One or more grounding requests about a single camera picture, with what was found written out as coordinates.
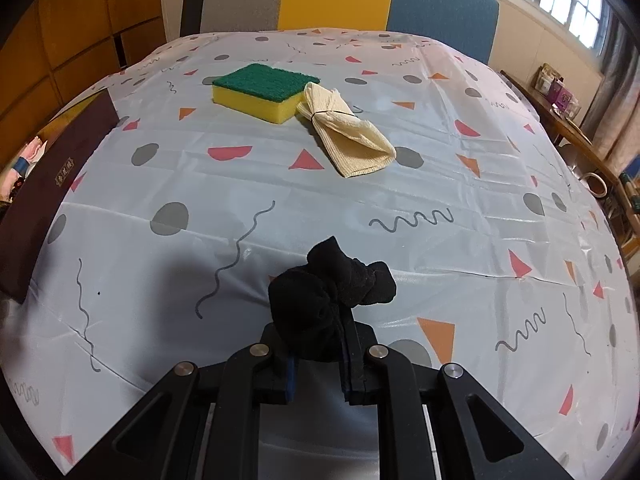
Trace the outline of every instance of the tablecloth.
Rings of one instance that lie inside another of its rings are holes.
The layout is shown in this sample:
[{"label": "tablecloth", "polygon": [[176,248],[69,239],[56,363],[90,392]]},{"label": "tablecloth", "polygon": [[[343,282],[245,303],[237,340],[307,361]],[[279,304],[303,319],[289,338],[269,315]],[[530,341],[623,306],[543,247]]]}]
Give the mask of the tablecloth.
[{"label": "tablecloth", "polygon": [[[212,102],[251,62],[317,76],[396,147],[344,179],[310,123]],[[118,126],[82,168],[23,305],[3,301],[4,376],[62,471],[175,363],[226,360],[270,322],[267,287],[335,235],[384,260],[390,304],[359,306],[382,344],[455,361],[577,479],[597,479],[638,406],[638,321],[597,202],[489,67],[435,40],[318,28],[200,34],[107,87]],[[303,363],[265,406],[260,476],[377,476],[375,408],[335,364]]]}]

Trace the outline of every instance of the beige towel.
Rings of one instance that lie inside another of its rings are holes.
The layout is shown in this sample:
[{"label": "beige towel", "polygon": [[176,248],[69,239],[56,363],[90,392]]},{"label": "beige towel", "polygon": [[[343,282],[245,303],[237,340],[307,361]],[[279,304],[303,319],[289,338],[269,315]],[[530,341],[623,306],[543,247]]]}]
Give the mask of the beige towel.
[{"label": "beige towel", "polygon": [[357,118],[336,89],[307,83],[298,111],[311,120],[342,176],[373,173],[396,158],[386,137],[369,121]]}]

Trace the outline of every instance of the silver bolt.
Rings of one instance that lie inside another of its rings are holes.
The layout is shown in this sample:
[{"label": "silver bolt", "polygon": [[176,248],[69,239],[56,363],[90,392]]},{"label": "silver bolt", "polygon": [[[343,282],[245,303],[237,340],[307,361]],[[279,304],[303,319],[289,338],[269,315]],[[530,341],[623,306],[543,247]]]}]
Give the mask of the silver bolt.
[{"label": "silver bolt", "polygon": [[180,377],[191,375],[193,374],[194,370],[195,366],[193,366],[193,364],[188,361],[182,361],[181,363],[178,363],[174,366],[174,373],[176,375],[180,375]]},{"label": "silver bolt", "polygon": [[382,359],[389,355],[389,348],[384,345],[373,345],[369,348],[369,355],[377,359]]},{"label": "silver bolt", "polygon": [[263,357],[269,353],[269,347],[264,343],[256,343],[249,348],[249,353],[255,357]]},{"label": "silver bolt", "polygon": [[457,379],[462,377],[462,374],[465,373],[465,369],[457,363],[449,363],[448,365],[445,365],[444,373],[452,379]]}]

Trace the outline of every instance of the rolled black fabric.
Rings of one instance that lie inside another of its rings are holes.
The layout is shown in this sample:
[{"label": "rolled black fabric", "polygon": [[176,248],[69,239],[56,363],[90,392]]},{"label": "rolled black fabric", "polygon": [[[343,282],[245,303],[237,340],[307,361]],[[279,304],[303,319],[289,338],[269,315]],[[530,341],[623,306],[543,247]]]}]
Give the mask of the rolled black fabric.
[{"label": "rolled black fabric", "polygon": [[314,246],[306,261],[271,282],[273,323],[293,354],[336,361],[342,338],[340,306],[389,303],[396,295],[396,282],[385,262],[366,266],[349,258],[333,236]]}]

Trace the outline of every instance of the sponge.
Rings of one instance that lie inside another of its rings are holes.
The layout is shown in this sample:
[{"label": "sponge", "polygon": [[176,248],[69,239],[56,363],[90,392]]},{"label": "sponge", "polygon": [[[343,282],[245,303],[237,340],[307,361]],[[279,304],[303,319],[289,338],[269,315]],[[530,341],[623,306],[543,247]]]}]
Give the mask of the sponge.
[{"label": "sponge", "polygon": [[317,77],[253,63],[213,82],[213,101],[270,123],[293,117],[305,85]]}]

